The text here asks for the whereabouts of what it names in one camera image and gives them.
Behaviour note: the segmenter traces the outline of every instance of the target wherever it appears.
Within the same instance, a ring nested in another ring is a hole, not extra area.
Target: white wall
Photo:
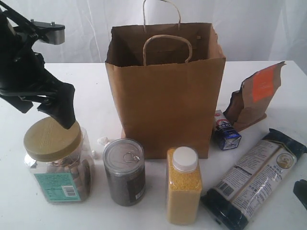
[[[60,46],[37,43],[46,62],[104,62],[112,26],[142,24],[142,0],[6,0],[28,19],[66,25]],[[210,22],[227,60],[294,60],[307,73],[307,0],[173,0],[182,22]],[[149,24],[176,23],[147,0]]]

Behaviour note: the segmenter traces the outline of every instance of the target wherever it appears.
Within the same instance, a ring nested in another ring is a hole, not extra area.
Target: table surface
[[[242,80],[277,61],[227,62],[217,109],[225,110],[231,92]],[[251,149],[270,127],[291,128],[307,140],[307,76],[293,62],[282,68],[282,86],[267,109],[268,117],[241,132],[239,148],[220,151],[213,143],[209,158],[200,160],[204,190],[214,186],[239,158]],[[92,149],[102,152],[99,137],[119,138],[121,125],[114,107],[104,64],[46,64],[61,81],[76,88],[76,118],[87,129]],[[221,229],[200,205],[195,224],[176,226],[166,220],[165,160],[146,161],[147,191],[131,207],[115,204],[109,193],[102,160],[95,161],[96,177],[91,196],[80,204],[52,205],[45,201],[34,177],[24,165],[23,138],[27,129],[46,115],[32,108],[19,113],[0,101],[0,229]],[[259,209],[247,230],[306,229],[307,211],[293,194],[295,181],[307,179],[307,157],[300,159],[277,190]]]

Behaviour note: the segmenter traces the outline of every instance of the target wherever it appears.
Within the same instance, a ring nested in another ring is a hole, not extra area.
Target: olive green lid
[[[24,136],[24,147],[34,160],[57,161],[78,148],[81,136],[77,121],[70,129],[65,129],[52,117],[46,117],[28,129]]]

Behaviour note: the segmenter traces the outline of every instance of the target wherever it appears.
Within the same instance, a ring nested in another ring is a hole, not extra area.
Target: jar
[[[166,174],[168,221],[181,225],[193,223],[202,190],[197,153],[188,147],[169,149]]]
[[[89,196],[94,161],[86,130],[77,121],[64,129],[52,117],[44,118],[28,129],[24,147],[24,161],[48,202],[81,202]]]
[[[103,155],[112,199],[119,205],[137,204],[145,192],[145,160],[142,146],[131,139],[108,144]]]

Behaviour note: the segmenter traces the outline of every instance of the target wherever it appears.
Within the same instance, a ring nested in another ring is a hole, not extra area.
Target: brown paper bag
[[[254,73],[242,82],[239,91],[232,93],[224,115],[236,131],[267,117],[265,111],[281,86],[280,72],[284,65],[283,61]]]
[[[106,69],[126,137],[147,159],[178,146],[207,158],[224,65],[210,23],[113,27]]]

